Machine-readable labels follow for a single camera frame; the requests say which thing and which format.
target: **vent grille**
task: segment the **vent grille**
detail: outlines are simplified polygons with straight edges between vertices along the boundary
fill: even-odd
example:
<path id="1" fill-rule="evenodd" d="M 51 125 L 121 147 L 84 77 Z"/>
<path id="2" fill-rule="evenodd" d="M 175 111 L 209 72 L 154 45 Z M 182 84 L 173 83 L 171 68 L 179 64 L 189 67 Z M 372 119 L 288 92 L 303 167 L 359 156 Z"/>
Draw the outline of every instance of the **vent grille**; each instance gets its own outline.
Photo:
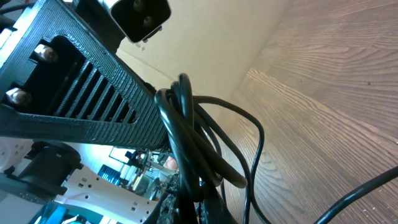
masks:
<path id="1" fill-rule="evenodd" d="M 87 60 L 70 85 L 63 86 L 52 116 L 114 123 L 135 123 L 134 108 L 115 91 L 102 74 Z"/>

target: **metal bolt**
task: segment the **metal bolt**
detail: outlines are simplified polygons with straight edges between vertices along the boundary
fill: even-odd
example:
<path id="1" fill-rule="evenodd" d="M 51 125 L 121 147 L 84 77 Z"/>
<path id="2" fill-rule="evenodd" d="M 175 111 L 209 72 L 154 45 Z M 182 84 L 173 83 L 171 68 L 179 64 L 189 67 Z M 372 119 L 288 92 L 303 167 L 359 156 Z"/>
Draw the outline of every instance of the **metal bolt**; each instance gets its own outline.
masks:
<path id="1" fill-rule="evenodd" d="M 44 62 L 54 63 L 58 60 L 58 54 L 54 51 L 54 49 L 44 44 L 39 44 L 35 48 L 35 53 Z"/>
<path id="2" fill-rule="evenodd" d="M 8 102 L 16 106 L 29 106 L 32 102 L 30 93 L 21 90 L 20 88 L 13 88 L 6 92 Z"/>

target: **wood grain surface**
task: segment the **wood grain surface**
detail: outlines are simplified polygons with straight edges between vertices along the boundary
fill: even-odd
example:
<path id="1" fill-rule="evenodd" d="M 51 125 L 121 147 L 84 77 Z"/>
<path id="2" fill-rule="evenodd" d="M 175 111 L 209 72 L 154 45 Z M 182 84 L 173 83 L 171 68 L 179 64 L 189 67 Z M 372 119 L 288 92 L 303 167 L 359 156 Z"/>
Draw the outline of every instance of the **wood grain surface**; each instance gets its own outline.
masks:
<path id="1" fill-rule="evenodd" d="M 292 1 L 252 68 L 231 102 L 264 126 L 255 190 L 273 223 L 313 223 L 345 193 L 398 165 L 397 1 Z M 229 112 L 220 124 L 251 165 L 256 128 Z M 226 147 L 224 156 L 240 169 Z M 228 183 L 226 191 L 242 222 L 244 191 Z M 332 223 L 398 223 L 398 180 Z"/>

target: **beige wall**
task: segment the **beige wall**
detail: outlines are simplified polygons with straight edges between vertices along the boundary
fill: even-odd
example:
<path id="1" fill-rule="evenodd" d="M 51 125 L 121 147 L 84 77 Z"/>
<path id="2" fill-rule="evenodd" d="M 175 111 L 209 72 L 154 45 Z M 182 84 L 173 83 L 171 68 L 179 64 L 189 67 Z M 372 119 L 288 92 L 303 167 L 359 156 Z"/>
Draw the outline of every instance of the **beige wall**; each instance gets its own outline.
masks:
<path id="1" fill-rule="evenodd" d="M 124 39 L 118 56 L 156 88 L 168 88 L 183 72 L 196 94 L 227 100 L 272 34 L 287 1 L 170 0 L 172 16 L 163 30 L 147 43 Z"/>

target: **bundled cable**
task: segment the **bundled cable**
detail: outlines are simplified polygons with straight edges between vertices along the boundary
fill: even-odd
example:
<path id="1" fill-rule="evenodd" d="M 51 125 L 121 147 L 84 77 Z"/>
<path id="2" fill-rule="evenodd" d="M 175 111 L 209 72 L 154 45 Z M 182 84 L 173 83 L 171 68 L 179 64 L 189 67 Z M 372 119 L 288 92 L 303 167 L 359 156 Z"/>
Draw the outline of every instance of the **bundled cable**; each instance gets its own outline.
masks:
<path id="1" fill-rule="evenodd" d="M 168 131 L 170 147 L 180 170 L 180 194 L 189 198 L 185 198 L 184 203 L 193 204 L 193 202 L 203 201 L 209 187 L 219 185 L 221 185 L 222 198 L 226 202 L 223 182 L 223 179 L 226 179 L 236 187 L 246 188 L 244 223 L 249 223 L 250 205 L 253 205 L 254 211 L 263 223 L 270 223 L 261 212 L 254 196 L 254 178 L 264 146 L 264 129 L 261 123 L 248 112 L 221 99 L 210 96 L 193 96 L 186 74 L 179 75 L 178 82 L 173 82 L 170 90 L 157 91 L 155 103 L 159 107 L 160 117 Z M 199 105 L 200 103 L 219 105 L 232 110 L 256 126 L 259 130 L 259 144 L 251 170 L 238 147 Z M 238 158 L 244 171 L 244 177 L 222 158 L 220 144 L 214 133 Z M 316 223 L 328 223 L 349 204 L 397 176 L 398 167 L 395 167 L 359 186 L 337 201 Z"/>

